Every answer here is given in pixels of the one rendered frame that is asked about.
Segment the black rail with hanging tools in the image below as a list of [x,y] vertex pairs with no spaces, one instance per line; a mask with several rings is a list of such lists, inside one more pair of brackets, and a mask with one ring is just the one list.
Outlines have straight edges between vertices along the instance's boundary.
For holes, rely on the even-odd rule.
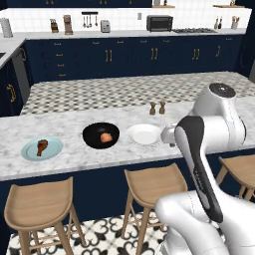
[[92,28],[93,26],[98,26],[98,12],[82,12],[83,15],[83,27]]

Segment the brown chicken drumstick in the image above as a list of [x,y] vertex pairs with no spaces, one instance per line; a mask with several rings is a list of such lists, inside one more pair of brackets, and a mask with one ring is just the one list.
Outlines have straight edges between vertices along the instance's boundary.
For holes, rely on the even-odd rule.
[[41,139],[38,141],[38,151],[37,151],[37,155],[41,156],[42,155],[42,151],[48,146],[48,141],[46,139]]

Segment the black toaster oven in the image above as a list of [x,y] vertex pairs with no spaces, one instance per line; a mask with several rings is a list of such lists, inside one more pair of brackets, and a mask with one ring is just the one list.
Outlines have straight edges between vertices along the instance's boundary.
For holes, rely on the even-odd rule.
[[148,15],[146,30],[149,32],[170,32],[173,18],[169,15]]

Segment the light blue plate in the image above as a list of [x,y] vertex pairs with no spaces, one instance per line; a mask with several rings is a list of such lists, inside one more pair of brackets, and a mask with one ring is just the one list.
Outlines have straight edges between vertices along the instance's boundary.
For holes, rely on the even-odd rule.
[[[38,154],[38,142],[41,140],[46,140],[48,142],[47,146],[42,150],[41,154]],[[42,136],[33,138],[21,149],[22,156],[30,161],[42,161],[50,159],[61,152],[63,148],[62,142],[53,136]]]

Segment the navy wall cupboards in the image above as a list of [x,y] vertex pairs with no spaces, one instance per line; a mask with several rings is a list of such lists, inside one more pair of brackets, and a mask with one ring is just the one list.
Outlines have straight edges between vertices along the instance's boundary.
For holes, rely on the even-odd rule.
[[4,0],[8,8],[150,8],[152,0]]

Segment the navy tall cabinet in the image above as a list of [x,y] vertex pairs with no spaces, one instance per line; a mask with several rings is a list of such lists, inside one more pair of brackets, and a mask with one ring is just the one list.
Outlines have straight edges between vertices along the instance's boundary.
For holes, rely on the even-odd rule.
[[255,0],[236,0],[237,5],[251,9],[246,33],[241,42],[235,71],[248,78],[255,61]]

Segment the navy side cupboards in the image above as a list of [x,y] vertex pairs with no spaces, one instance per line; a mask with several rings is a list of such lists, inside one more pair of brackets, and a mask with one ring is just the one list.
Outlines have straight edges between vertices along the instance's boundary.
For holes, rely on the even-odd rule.
[[0,69],[0,118],[19,116],[22,107],[23,100],[15,69],[9,60]]

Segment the grey dishwasher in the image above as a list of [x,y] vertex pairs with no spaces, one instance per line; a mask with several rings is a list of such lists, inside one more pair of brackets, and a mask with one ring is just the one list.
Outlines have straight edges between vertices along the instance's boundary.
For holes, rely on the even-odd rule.
[[22,57],[22,49],[16,50],[12,57],[12,62],[14,65],[18,85],[20,88],[23,104],[26,104],[30,96],[30,86],[27,78],[27,73],[25,69],[25,64]]

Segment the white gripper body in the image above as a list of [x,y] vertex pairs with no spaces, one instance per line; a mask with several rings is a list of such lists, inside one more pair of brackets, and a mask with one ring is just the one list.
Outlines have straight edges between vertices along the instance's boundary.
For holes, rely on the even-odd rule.
[[175,146],[175,131],[176,124],[167,125],[161,132],[160,137],[163,143],[168,143],[170,146]]

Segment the wooden bar stool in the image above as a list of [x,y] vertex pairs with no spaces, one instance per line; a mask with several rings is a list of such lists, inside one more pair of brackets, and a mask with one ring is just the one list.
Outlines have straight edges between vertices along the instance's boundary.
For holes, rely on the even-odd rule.
[[222,166],[216,177],[217,183],[220,184],[225,175],[230,173],[241,185],[239,197],[244,197],[245,200],[255,198],[255,154],[229,158],[220,157],[219,161]]
[[[122,230],[122,237],[128,224],[135,223],[138,229],[138,242],[135,255],[141,255],[145,231],[147,228],[163,228],[161,222],[149,224],[150,212],[155,208],[156,201],[167,194],[187,190],[186,181],[176,163],[165,167],[146,168],[142,170],[125,170],[128,193]],[[143,208],[142,219],[137,219],[132,207],[135,201]]]
[[[85,235],[73,204],[73,178],[10,188],[4,209],[7,224],[18,231],[22,255],[30,255],[47,246],[61,244],[67,255],[74,255],[70,236],[78,233],[82,244],[86,245]],[[58,242],[40,244],[37,232],[54,227]]]

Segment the white paper towel roll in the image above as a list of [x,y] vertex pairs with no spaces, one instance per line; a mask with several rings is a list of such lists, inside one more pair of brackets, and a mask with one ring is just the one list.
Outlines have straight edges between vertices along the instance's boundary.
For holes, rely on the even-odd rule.
[[13,33],[11,30],[10,21],[7,18],[1,18],[0,24],[1,24],[2,31],[3,31],[3,37],[4,38],[12,38]]

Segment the black gas hob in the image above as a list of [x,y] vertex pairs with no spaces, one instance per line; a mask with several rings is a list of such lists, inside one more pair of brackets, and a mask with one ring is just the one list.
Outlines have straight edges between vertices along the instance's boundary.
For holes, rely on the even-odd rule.
[[209,28],[184,28],[184,29],[172,29],[174,33],[177,34],[187,34],[187,33],[217,33],[215,30]]

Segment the navy island base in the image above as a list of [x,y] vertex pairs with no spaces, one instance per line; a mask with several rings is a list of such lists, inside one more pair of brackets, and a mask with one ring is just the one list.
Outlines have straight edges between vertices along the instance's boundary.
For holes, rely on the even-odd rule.
[[6,199],[12,184],[30,185],[40,182],[65,180],[72,176],[74,178],[74,205],[80,221],[123,215],[128,196],[128,184],[124,170],[162,167],[174,162],[184,176],[188,189],[193,190],[194,184],[185,159],[182,157],[71,173],[29,177],[19,180],[0,181],[0,212],[4,212]]

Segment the white bowl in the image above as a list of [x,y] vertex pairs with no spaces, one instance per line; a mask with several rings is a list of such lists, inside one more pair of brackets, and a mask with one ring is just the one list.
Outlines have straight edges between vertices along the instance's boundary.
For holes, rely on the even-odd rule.
[[150,124],[134,125],[127,129],[127,136],[137,144],[156,144],[160,141],[160,128]]

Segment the black plate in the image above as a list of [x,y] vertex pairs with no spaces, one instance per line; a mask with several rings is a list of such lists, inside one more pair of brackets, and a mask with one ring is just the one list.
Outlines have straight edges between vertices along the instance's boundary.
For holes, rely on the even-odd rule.
[[[112,136],[112,140],[102,142],[101,135],[106,132]],[[115,145],[119,139],[120,130],[114,124],[110,123],[94,123],[84,128],[84,142],[96,149],[105,149]]]

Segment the navy base cupboards run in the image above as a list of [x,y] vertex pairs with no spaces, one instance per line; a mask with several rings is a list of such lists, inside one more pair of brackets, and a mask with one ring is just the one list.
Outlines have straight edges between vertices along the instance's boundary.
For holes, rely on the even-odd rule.
[[33,81],[232,71],[241,35],[40,39],[26,42]]

